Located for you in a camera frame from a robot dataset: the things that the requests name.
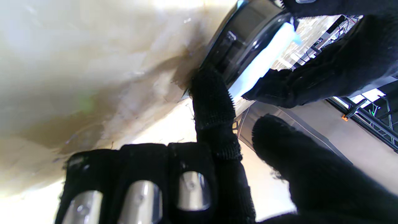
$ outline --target white plastic piece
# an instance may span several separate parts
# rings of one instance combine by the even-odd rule
[[[297,41],[297,38],[298,35],[295,33],[294,26],[290,23],[284,23],[269,45],[254,58],[229,88],[233,101],[235,102],[244,93],[252,89],[256,82],[268,72],[287,46],[293,40]]]

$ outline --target gloved hand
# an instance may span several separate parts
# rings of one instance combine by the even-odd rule
[[[223,80],[204,68],[192,80],[190,93],[197,143],[125,145],[119,151],[73,155],[55,224],[254,223],[232,132],[235,111]],[[289,181],[297,206],[297,213],[262,223],[398,220],[396,196],[283,120],[260,118],[253,146]]]
[[[55,224],[254,223],[228,90],[203,69],[190,92],[197,143],[74,154]]]
[[[294,71],[270,70],[243,95],[292,108],[332,96],[349,96],[377,79],[398,75],[398,1],[282,0],[294,16],[364,15],[339,41]]]

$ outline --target black metal rail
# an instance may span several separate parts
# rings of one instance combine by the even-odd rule
[[[352,100],[350,100],[349,98],[347,98],[347,97],[341,97],[341,98],[339,97],[339,99],[341,101],[343,101],[344,103],[348,104],[348,105],[355,105],[355,103]],[[327,99],[326,101],[329,102],[331,105],[333,105],[336,109],[338,109],[343,114],[347,114],[349,112],[349,110],[346,107],[341,105],[338,101],[334,100],[333,98]],[[387,125],[382,123],[378,118],[370,115],[364,109],[359,108],[357,110],[357,112],[361,116],[363,116],[366,120],[368,120],[370,123],[374,124],[375,126],[380,128],[382,131],[384,131],[391,138],[393,138],[393,139],[398,138],[398,135],[397,135],[397,133],[395,131],[393,131],[390,128],[388,128]],[[378,139],[380,139],[382,142],[384,142],[386,145],[388,145],[390,148],[392,148],[394,150],[394,152],[398,153],[398,146],[393,144],[391,142],[391,140],[385,138],[380,132],[378,132],[371,125],[369,125],[368,122],[364,121],[362,118],[360,118],[356,114],[354,114],[350,119],[352,119],[357,124],[359,124],[361,127],[363,127],[365,130],[369,131],[371,134],[376,136]]]

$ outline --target metal frame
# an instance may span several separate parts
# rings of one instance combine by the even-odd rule
[[[350,100],[347,97],[338,97],[342,102],[348,104],[348,105],[355,105],[355,103]],[[349,114],[350,111],[347,109],[344,105],[342,105],[340,102],[336,101],[333,98],[329,98],[326,100],[329,102],[331,105],[333,105],[336,109],[338,109],[340,112],[343,114]],[[391,147],[394,152],[398,153],[398,146],[395,145],[394,141],[391,141],[390,139],[386,138],[386,135],[388,135],[391,139],[397,140],[398,141],[398,134],[390,129],[387,125],[382,123],[378,118],[372,116],[369,112],[365,111],[363,108],[358,108],[356,110],[358,114],[360,114],[362,117],[358,116],[357,114],[353,114],[353,116],[350,118],[351,120],[355,121],[357,124],[359,124],[361,127],[363,127],[365,130],[369,131],[371,134],[376,136],[378,139],[380,139],[382,142],[387,144],[389,147]]]

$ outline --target beige surface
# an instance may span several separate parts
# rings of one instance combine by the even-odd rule
[[[0,197],[169,113],[235,2],[0,1]]]

